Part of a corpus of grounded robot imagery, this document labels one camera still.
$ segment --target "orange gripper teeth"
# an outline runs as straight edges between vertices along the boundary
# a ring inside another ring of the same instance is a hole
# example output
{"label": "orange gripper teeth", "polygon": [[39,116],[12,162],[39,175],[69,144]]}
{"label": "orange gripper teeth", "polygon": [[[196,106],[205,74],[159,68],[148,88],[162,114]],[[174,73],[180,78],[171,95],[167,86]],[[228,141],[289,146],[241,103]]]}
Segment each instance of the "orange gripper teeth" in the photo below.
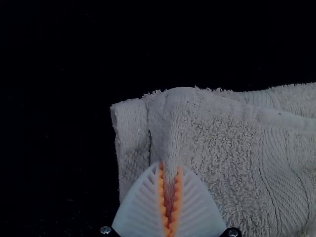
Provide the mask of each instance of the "orange gripper teeth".
{"label": "orange gripper teeth", "polygon": [[172,212],[170,217],[170,223],[168,217],[166,217],[166,207],[164,206],[163,197],[163,163],[159,164],[158,171],[158,195],[159,195],[159,206],[161,212],[161,222],[163,226],[163,232],[165,237],[174,237],[176,228],[178,225],[178,219],[181,208],[181,189],[182,189],[182,170],[178,168],[177,175],[174,178],[175,188],[174,188],[174,203],[172,205]]}

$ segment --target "folded towel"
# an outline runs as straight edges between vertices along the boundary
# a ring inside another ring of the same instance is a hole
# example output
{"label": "folded towel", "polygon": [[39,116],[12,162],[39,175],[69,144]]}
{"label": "folded towel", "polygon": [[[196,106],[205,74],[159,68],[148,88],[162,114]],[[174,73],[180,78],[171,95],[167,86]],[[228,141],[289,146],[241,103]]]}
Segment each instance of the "folded towel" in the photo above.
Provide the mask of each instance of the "folded towel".
{"label": "folded towel", "polygon": [[185,164],[244,236],[316,236],[316,83],[243,93],[181,87],[115,104],[111,115],[121,201],[162,160],[172,202]]}

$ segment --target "black background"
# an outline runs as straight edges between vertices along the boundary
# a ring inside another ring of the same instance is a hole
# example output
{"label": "black background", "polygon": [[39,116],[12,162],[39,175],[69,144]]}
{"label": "black background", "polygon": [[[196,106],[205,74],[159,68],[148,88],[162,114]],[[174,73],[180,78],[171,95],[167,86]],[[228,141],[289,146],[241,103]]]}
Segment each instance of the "black background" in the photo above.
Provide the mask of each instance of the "black background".
{"label": "black background", "polygon": [[0,13],[0,77],[21,85],[0,91],[1,236],[93,237],[111,225],[114,103],[316,81],[308,6],[4,0]]}

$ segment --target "towel fold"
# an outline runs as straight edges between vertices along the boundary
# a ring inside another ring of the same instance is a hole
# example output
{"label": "towel fold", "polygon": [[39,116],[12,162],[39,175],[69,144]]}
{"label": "towel fold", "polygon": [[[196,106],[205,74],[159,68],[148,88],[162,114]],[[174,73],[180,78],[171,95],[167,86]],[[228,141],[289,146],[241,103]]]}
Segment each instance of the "towel fold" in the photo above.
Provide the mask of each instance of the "towel fold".
{"label": "towel fold", "polygon": [[150,164],[164,162],[170,189],[185,164],[244,236],[316,236],[316,83],[180,87],[115,104],[111,115],[121,201]]}

